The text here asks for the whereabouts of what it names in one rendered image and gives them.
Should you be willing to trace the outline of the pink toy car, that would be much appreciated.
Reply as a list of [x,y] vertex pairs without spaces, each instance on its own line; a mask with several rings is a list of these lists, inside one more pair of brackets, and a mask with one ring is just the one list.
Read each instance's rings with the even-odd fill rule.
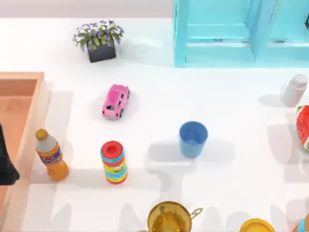
[[102,115],[108,119],[120,119],[129,99],[128,86],[113,84],[109,89],[102,108]]

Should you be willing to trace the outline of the blue cup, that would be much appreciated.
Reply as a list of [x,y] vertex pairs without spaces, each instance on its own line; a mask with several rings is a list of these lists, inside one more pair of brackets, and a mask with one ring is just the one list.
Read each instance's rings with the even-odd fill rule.
[[198,157],[208,137],[206,127],[197,121],[182,124],[179,130],[181,153],[189,159]]

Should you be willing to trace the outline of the stack of coloured rings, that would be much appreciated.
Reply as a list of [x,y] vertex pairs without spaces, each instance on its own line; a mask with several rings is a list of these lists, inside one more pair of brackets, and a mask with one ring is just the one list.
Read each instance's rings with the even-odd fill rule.
[[101,148],[105,176],[111,184],[120,184],[126,180],[127,166],[123,146],[117,141],[108,141]]

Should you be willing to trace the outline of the purple flowers in dark pot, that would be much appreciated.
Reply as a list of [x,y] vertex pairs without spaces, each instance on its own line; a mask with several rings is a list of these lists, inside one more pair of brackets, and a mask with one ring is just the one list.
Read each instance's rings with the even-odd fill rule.
[[113,20],[101,20],[79,26],[72,40],[94,63],[115,58],[115,46],[121,43],[123,34],[124,30]]

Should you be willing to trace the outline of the gold trophy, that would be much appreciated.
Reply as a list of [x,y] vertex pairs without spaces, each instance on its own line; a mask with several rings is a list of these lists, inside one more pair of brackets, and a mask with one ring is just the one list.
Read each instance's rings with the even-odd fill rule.
[[191,232],[192,220],[203,208],[197,208],[192,213],[180,203],[164,201],[154,206],[147,218],[147,232]]

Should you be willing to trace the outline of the light blue rack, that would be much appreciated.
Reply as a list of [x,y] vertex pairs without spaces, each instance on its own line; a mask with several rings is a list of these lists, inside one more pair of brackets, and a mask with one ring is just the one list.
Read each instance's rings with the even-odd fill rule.
[[309,0],[174,0],[177,67],[309,68]]

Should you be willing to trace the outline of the orange drink bottle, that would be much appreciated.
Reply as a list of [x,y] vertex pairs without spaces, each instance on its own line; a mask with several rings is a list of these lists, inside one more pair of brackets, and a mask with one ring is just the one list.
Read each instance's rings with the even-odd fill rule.
[[66,179],[69,175],[69,168],[63,160],[57,139],[45,129],[37,130],[35,137],[37,139],[36,152],[46,166],[49,177],[56,182]]

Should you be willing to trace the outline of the salmon shallow box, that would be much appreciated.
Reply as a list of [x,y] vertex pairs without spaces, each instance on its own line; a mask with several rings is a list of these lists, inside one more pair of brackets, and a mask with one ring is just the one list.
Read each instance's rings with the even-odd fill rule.
[[0,232],[18,232],[36,157],[35,132],[43,127],[50,91],[43,72],[0,72],[0,124],[19,180],[0,187]]

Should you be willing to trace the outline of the pale grey bottle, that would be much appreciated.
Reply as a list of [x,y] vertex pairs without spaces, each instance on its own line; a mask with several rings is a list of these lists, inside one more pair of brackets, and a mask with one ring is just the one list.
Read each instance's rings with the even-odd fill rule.
[[304,74],[296,74],[288,83],[282,101],[285,106],[295,107],[303,97],[308,84],[308,78]]

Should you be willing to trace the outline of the red watermelon slice toy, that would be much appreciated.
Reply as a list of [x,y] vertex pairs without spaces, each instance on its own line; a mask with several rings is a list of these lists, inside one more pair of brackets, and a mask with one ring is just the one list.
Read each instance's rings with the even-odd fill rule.
[[297,108],[296,129],[302,146],[309,153],[309,105]]

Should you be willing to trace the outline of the yellow round lid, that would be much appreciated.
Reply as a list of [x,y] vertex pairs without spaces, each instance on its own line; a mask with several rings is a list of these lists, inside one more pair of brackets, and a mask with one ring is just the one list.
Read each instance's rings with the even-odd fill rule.
[[275,232],[275,229],[265,220],[251,218],[242,224],[239,232]]

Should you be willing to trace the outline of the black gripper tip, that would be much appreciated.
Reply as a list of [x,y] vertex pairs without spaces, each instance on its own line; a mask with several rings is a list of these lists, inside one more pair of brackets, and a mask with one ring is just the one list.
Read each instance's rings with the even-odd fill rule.
[[0,124],[0,186],[12,186],[20,178],[7,152],[2,125]]

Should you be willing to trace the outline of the orange and blue striped toy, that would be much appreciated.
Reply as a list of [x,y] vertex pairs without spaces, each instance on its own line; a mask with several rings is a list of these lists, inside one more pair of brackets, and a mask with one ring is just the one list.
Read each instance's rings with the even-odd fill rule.
[[293,232],[309,232],[309,213],[294,227]]

